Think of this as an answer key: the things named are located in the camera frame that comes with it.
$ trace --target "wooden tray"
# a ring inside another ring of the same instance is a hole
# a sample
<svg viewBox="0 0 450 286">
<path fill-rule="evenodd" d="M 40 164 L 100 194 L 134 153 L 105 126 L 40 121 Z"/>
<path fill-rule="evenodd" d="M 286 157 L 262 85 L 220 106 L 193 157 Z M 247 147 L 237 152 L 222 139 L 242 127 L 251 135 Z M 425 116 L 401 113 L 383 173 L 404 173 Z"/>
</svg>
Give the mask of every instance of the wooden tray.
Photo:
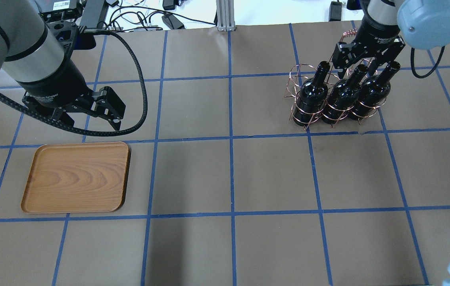
<svg viewBox="0 0 450 286">
<path fill-rule="evenodd" d="M 111 212 L 122 206 L 129 168 L 123 142 L 44 145 L 35 153 L 25 213 Z"/>
</svg>

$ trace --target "wine bottle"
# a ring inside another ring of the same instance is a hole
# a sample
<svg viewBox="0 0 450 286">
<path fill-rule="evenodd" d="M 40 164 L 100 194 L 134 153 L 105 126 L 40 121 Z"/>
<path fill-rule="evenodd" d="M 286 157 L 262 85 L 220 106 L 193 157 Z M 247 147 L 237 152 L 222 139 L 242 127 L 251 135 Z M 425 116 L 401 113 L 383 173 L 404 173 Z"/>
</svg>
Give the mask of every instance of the wine bottle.
<svg viewBox="0 0 450 286">
<path fill-rule="evenodd" d="M 400 70 L 398 62 L 390 62 L 379 75 L 367 78 L 361 85 L 359 98 L 348 113 L 352 120 L 368 118 L 372 111 L 388 96 L 390 80 Z"/>
<path fill-rule="evenodd" d="M 329 62 L 321 62 L 315 76 L 303 83 L 296 104 L 292 108 L 294 122 L 300 126 L 306 126 L 315 120 L 321 110 L 327 96 L 328 87 L 324 82 L 331 66 Z"/>
<path fill-rule="evenodd" d="M 336 124 L 345 118 L 359 96 L 359 83 L 367 72 L 368 67 L 358 65 L 349 79 L 342 79 L 336 83 L 327 99 L 327 105 L 322 110 L 322 121 Z"/>
</svg>

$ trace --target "metal post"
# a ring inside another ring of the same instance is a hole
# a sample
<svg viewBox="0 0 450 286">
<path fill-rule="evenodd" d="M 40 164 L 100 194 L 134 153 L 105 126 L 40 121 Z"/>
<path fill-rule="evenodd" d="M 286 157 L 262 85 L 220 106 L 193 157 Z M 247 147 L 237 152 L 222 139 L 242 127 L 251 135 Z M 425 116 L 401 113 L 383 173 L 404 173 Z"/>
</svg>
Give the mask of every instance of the metal post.
<svg viewBox="0 0 450 286">
<path fill-rule="evenodd" d="M 234 0 L 216 0 L 218 31 L 235 31 Z"/>
</svg>

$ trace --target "bottle neck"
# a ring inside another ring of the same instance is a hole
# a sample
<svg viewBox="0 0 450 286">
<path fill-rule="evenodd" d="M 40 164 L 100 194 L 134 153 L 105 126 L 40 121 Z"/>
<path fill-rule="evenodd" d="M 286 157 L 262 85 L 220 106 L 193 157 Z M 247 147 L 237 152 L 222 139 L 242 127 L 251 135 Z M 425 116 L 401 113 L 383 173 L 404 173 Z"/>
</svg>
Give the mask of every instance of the bottle neck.
<svg viewBox="0 0 450 286">
<path fill-rule="evenodd" d="M 377 84 L 385 86 L 391 80 L 391 78 L 400 70 L 400 64 L 397 62 L 392 62 L 385 67 L 385 70 L 381 72 L 377 78 Z"/>
<path fill-rule="evenodd" d="M 368 68 L 361 64 L 356 67 L 350 78 L 345 83 L 346 87 L 356 87 L 360 82 L 361 79 L 366 75 L 366 72 L 368 72 Z"/>
<path fill-rule="evenodd" d="M 316 87 L 322 86 L 330 68 L 331 67 L 328 62 L 321 62 L 317 68 L 315 76 L 313 77 L 312 84 Z"/>
</svg>

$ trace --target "bottle body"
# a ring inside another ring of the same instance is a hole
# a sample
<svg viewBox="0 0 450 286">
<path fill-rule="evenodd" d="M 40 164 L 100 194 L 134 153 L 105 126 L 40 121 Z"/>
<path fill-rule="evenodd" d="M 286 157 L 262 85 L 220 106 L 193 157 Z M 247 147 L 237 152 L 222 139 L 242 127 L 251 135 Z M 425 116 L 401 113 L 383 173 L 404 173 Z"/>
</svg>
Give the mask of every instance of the bottle body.
<svg viewBox="0 0 450 286">
<path fill-rule="evenodd" d="M 297 125 L 307 126 L 319 119 L 319 113 L 328 94 L 324 80 L 330 68 L 329 62 L 321 62 L 315 76 L 303 83 L 292 106 L 292 118 Z"/>
<path fill-rule="evenodd" d="M 365 65 L 358 65 L 349 79 L 342 79 L 336 83 L 322 111 L 323 122 L 333 125 L 347 116 L 348 111 L 357 101 L 359 83 L 367 71 L 368 68 Z"/>
<path fill-rule="evenodd" d="M 350 110 L 348 117 L 361 121 L 373 116 L 376 109 L 383 104 L 390 92 L 389 80 L 400 70 L 400 64 L 391 62 L 379 75 L 371 76 L 361 85 L 359 98 Z"/>
</svg>

